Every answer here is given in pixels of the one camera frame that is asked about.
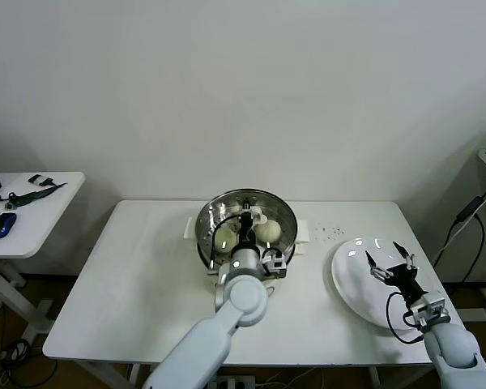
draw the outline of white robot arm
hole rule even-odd
[[[254,276],[231,279],[225,296],[216,315],[191,328],[149,376],[144,389],[203,388],[227,357],[237,327],[252,326],[266,313],[266,290]]]
[[[371,275],[401,292],[407,306],[405,317],[412,317],[423,332],[428,356],[436,366],[443,389],[486,389],[486,362],[477,339],[469,331],[450,323],[445,298],[440,293],[425,292],[416,282],[417,267],[413,254],[393,242],[407,263],[383,269],[366,255]]]

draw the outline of power strip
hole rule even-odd
[[[214,377],[207,389],[256,389],[256,378],[253,375],[221,375]]]

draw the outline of metal pot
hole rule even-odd
[[[239,215],[244,207],[258,207],[268,220],[275,220],[281,227],[281,235],[274,247],[279,249],[288,263],[295,251],[297,220],[292,209],[276,195],[258,189],[231,190],[207,203],[196,219],[195,232],[198,253],[209,270],[217,271],[230,260],[230,253],[221,254],[212,249],[216,227],[230,216]]]

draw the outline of blue mouse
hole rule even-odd
[[[16,214],[5,212],[0,215],[0,238],[5,237],[16,222]]]

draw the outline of floor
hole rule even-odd
[[[68,293],[72,289],[72,281],[53,281],[53,280],[29,280],[27,286],[21,289],[22,294],[32,303],[37,303],[42,297],[51,297],[54,304],[49,312],[50,318],[56,318],[59,310],[62,308]],[[475,308],[485,305],[482,296],[474,290],[459,290],[453,296],[454,304],[458,308]],[[9,309],[5,309],[6,326],[4,331],[4,344],[9,344],[18,339],[25,328],[25,322]],[[0,314],[0,343],[2,334],[2,313]],[[468,323],[467,328],[472,331],[477,340],[486,360],[486,323]],[[43,339],[38,339],[34,347],[40,347]],[[25,365],[20,366],[14,372],[15,379],[23,385],[32,385],[50,374],[53,368],[53,361],[45,357],[36,357],[28,360]],[[123,374],[127,373],[126,365],[115,366]],[[381,379],[387,379],[393,374],[397,374],[402,369],[415,369],[414,367],[384,367],[379,369]],[[299,377],[291,388],[346,388],[369,389],[372,388],[371,379],[367,368],[348,367],[348,368],[324,368],[308,371],[306,368],[235,368],[224,367],[220,369],[220,375],[239,374],[254,375],[257,383],[264,383],[277,374],[271,381],[273,383],[289,383],[295,377]],[[6,383],[5,388],[15,387],[12,383]],[[54,376],[45,384],[39,386],[40,389],[74,389],[76,387],[84,389],[105,389],[106,386],[97,381],[88,372],[81,369],[71,361],[59,361],[58,368]],[[270,389],[280,389],[281,385],[267,385]],[[417,382],[413,383],[407,389],[422,388],[433,389],[439,388],[439,379],[435,371],[427,373]]]

